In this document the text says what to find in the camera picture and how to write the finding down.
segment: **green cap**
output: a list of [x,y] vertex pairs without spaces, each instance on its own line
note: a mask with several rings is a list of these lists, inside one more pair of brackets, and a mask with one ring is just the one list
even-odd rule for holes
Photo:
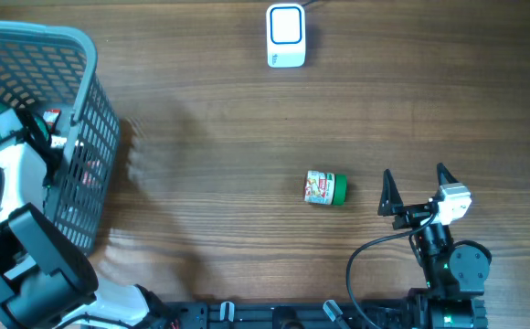
[[345,203],[346,199],[346,176],[335,175],[336,182],[334,183],[334,199],[332,200],[333,206],[341,206]]

